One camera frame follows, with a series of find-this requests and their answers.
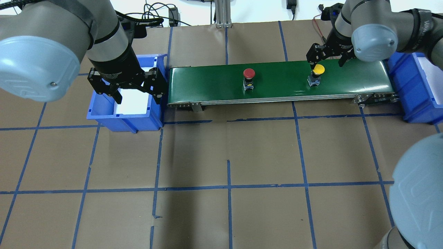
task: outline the light blue joint cap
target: light blue joint cap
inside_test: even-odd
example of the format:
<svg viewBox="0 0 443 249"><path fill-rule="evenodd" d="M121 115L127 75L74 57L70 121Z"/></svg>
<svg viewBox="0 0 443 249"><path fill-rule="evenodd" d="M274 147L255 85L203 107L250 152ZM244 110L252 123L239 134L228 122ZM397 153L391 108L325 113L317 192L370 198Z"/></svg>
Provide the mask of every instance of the light blue joint cap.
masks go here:
<svg viewBox="0 0 443 249"><path fill-rule="evenodd" d="M77 56L53 40L16 36L0 41L0 87L19 97L58 100L79 70Z"/></svg>
<svg viewBox="0 0 443 249"><path fill-rule="evenodd" d="M385 25L366 24L352 33L352 44L357 58L364 62L380 61L390 57L398 45L398 37Z"/></svg>
<svg viewBox="0 0 443 249"><path fill-rule="evenodd" d="M443 134L421 140L401 157L389 191L392 217L416 249L443 246Z"/></svg>

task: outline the yellow button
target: yellow button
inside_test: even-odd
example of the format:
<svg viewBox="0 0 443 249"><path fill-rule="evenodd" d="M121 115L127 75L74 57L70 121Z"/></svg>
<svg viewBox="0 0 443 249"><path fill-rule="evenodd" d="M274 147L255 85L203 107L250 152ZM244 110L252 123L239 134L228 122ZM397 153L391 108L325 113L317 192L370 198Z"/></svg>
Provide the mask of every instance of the yellow button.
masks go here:
<svg viewBox="0 0 443 249"><path fill-rule="evenodd" d="M317 64L312 71L316 75L321 75L325 72L325 67L323 65Z"/></svg>

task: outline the white paper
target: white paper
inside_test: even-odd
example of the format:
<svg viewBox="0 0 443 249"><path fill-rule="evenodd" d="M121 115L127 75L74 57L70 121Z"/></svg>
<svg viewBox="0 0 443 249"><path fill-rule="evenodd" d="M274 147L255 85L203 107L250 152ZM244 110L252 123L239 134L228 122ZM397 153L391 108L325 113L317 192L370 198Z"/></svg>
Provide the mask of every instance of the white paper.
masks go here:
<svg viewBox="0 0 443 249"><path fill-rule="evenodd" d="M146 72L152 67L142 67ZM146 114L148 109L149 94L142 93L137 89L119 89L123 97L121 104L114 104L114 114Z"/></svg>
<svg viewBox="0 0 443 249"><path fill-rule="evenodd" d="M425 57L418 57L418 61L426 74L426 79L438 105L443 104L443 71L434 66Z"/></svg>

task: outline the white wall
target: white wall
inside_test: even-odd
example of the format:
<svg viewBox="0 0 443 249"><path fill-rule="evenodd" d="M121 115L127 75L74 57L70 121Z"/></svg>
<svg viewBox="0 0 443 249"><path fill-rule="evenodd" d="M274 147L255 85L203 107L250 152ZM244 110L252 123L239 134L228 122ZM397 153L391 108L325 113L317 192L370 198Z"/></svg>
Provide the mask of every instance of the white wall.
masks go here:
<svg viewBox="0 0 443 249"><path fill-rule="evenodd" d="M145 0L111 0L114 8L122 13L143 12ZM148 0L149 4L157 0ZM344 0L298 0L295 19L312 19L320 13L319 4L325 7ZM191 25L210 23L210 3L192 0L165 0L165 4L176 4L181 20ZM411 8L430 9L434 13L443 12L443 0L391 0L392 11L399 12ZM286 10L286 0L231 0L231 19L234 23L269 22L292 19L290 10ZM0 15L15 15L12 8L0 11ZM168 17L166 8L159 10L161 16Z"/></svg>

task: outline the red cable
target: red cable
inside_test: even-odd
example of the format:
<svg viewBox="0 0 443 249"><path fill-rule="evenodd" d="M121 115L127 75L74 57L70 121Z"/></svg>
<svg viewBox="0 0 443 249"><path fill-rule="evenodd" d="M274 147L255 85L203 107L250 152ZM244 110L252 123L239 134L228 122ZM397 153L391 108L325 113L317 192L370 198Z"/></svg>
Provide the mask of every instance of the red cable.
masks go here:
<svg viewBox="0 0 443 249"><path fill-rule="evenodd" d="M321 15L322 15L322 14L314 16L314 18L312 18L312 21L313 21L313 22L315 23L315 25L317 26L317 29L319 29L320 35L321 35L322 38L323 38L324 35L323 35L322 31L320 30L320 27L319 27L319 24L317 23L317 20L315 20L315 18L316 18L317 16L321 16Z"/></svg>

